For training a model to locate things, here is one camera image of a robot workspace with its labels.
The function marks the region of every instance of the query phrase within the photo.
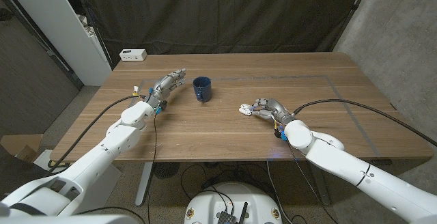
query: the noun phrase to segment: robotic hand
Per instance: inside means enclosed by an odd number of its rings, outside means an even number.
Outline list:
[[[273,119],[274,135],[284,140],[286,140],[285,126],[295,120],[294,114],[290,114],[281,103],[272,98],[258,98],[252,105],[242,104],[239,112],[244,115],[256,115],[263,119]]]
[[[121,118],[109,127],[106,137],[72,166],[56,175],[31,181],[9,194],[0,202],[0,216],[23,218],[35,213],[46,216],[74,214],[89,186],[117,156],[138,143],[141,131],[146,127],[144,119],[159,113],[170,92],[184,84],[184,76],[185,69],[181,69],[159,79],[150,90],[147,101],[141,100],[123,111]]]
[[[407,222],[437,222],[437,196],[348,154],[340,140],[311,131],[276,100],[257,99],[252,106],[242,104],[239,111],[244,115],[273,119],[277,137],[300,150],[307,160],[320,169],[355,185]]]

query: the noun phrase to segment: mug handle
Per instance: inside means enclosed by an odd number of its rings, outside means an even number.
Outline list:
[[[201,102],[203,102],[202,91],[198,91],[198,92],[197,92],[197,99],[200,100]]]

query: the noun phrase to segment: white box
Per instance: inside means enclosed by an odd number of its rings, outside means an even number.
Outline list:
[[[147,53],[144,49],[123,49],[119,55],[122,61],[143,61]]]

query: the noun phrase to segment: black cable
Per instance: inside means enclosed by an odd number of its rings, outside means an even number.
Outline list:
[[[334,219],[334,217],[331,216],[331,215],[329,214],[329,212],[328,212],[328,210],[325,208],[325,206],[323,206],[322,200],[320,200],[320,198],[319,198],[319,196],[317,195],[317,193],[315,193],[315,190],[314,190],[313,186],[311,185],[311,183],[309,183],[309,180],[308,180],[307,176],[303,173],[303,170],[300,168],[300,165],[299,165],[299,163],[298,163],[298,160],[297,160],[296,157],[294,156],[294,152],[293,152],[292,146],[290,145],[289,141],[286,141],[286,142],[287,142],[287,144],[288,144],[288,146],[289,146],[289,148],[290,148],[290,151],[292,152],[294,162],[296,162],[296,164],[298,165],[298,168],[299,168],[300,172],[302,173],[303,178],[305,178],[305,180],[307,181],[307,183],[308,183],[308,185],[309,185],[309,188],[310,188],[310,189],[313,191],[313,193],[314,193],[315,198],[316,198],[316,199],[319,201],[319,203],[322,205],[323,210],[326,212],[326,214],[329,216],[329,218],[330,218],[331,220],[333,220],[333,222],[334,222],[335,224],[338,224],[338,222]]]
[[[156,114],[155,117],[153,119],[153,126],[155,128],[155,153],[153,154],[153,161],[152,161],[152,172],[153,173],[153,163],[155,162],[155,158],[156,158],[156,148],[158,147],[158,133],[156,132]],[[147,191],[147,221],[150,224],[150,188],[152,187],[152,179],[153,179],[153,175],[151,175],[151,179],[149,182],[149,190]]]
[[[149,224],[151,224],[149,213],[150,213],[150,191],[147,192],[147,221],[149,222]]]
[[[118,104],[121,101],[125,101],[129,98],[136,98],[138,96],[127,96],[125,98],[122,98],[120,100],[115,101],[114,103],[110,104],[108,107],[106,107],[89,125],[88,127],[81,133],[81,135],[79,135],[79,137],[76,139],[76,141],[70,146],[70,148],[68,148],[68,150],[66,151],[66,153],[64,153],[64,155],[61,156],[61,158],[55,163],[55,165],[53,165],[50,170],[44,175],[44,177],[49,176],[53,170],[55,170],[60,163],[62,163],[62,161],[67,157],[67,155],[69,155],[69,153],[74,149],[74,147],[76,147],[77,143],[79,143],[79,141],[82,139],[82,137],[85,135],[85,133],[88,132],[88,130],[97,122],[97,120],[105,113],[107,112],[111,107],[113,107],[114,105]]]
[[[303,216],[301,216],[301,215],[299,215],[299,214],[295,214],[293,217],[292,217],[292,222],[293,222],[293,220],[296,218],[296,217],[300,217],[300,218],[302,218],[303,219],[303,221],[305,222],[305,224],[307,224],[307,220],[305,220],[305,218],[303,218]]]
[[[87,213],[90,213],[90,212],[99,211],[99,210],[107,210],[107,209],[118,209],[118,210],[124,210],[124,211],[130,212],[130,213],[134,214],[136,217],[138,217],[138,219],[140,219],[143,224],[145,224],[145,221],[144,221],[143,217],[141,217],[139,214],[137,214],[134,211],[129,210],[127,208],[117,207],[117,206],[108,206],[108,207],[96,208],[96,209],[93,209],[93,210],[83,211],[83,212],[80,212],[80,213],[77,213],[77,214],[87,214]]]
[[[201,193],[204,193],[204,192],[213,192],[213,193],[219,194],[220,197],[221,197],[221,195],[227,197],[230,200],[230,202],[231,202],[231,205],[232,205],[231,215],[233,215],[234,214],[234,203],[233,203],[232,199],[230,197],[228,197],[226,194],[217,191],[214,187],[212,187],[212,188],[214,190],[203,190],[203,191],[201,191]]]
[[[380,115],[383,115],[383,116],[389,118],[390,120],[398,123],[399,125],[402,125],[404,128],[407,128],[408,130],[410,130],[413,133],[415,133],[416,135],[422,137],[424,140],[430,142],[434,146],[437,146],[437,142],[435,142],[433,139],[429,138],[428,136],[424,135],[423,133],[419,132],[418,130],[414,129],[413,127],[409,126],[408,124],[406,124],[406,123],[404,123],[404,122],[402,122],[402,121],[392,117],[391,115],[389,115],[387,113],[384,113],[384,112],[382,112],[380,110],[377,110],[375,108],[368,107],[367,105],[360,104],[360,103],[357,103],[357,102],[354,102],[354,101],[350,101],[350,100],[344,100],[344,99],[339,99],[339,98],[332,98],[332,99],[326,99],[326,100],[317,100],[317,101],[313,101],[313,102],[309,102],[307,104],[304,104],[303,106],[297,108],[293,113],[294,113],[294,115],[297,115],[303,108],[308,107],[308,106],[313,105],[313,104],[320,104],[320,103],[323,103],[323,102],[344,102],[344,103],[353,104],[353,105],[356,105],[358,107],[361,107],[361,108],[368,109],[370,111],[376,112],[376,113],[378,113]]]
[[[187,170],[189,170],[190,168],[194,167],[194,166],[199,166],[199,167],[201,167],[202,170],[203,170],[203,174],[204,174],[204,176],[205,176],[205,180],[208,180],[208,178],[206,177],[206,171],[205,171],[205,169],[202,167],[202,165],[199,165],[199,164],[191,165],[190,167],[187,167],[187,168],[182,172],[182,175],[180,176],[180,186],[182,187],[182,190],[184,191],[186,197],[187,197],[190,201],[191,201],[192,198],[191,198],[191,197],[188,195],[188,193],[185,191],[184,184],[182,183],[182,179],[184,178],[184,174],[185,174],[185,172],[186,172]]]

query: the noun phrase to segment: black curtain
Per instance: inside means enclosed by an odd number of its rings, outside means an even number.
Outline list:
[[[328,51],[355,0],[84,0],[115,63],[148,54]]]

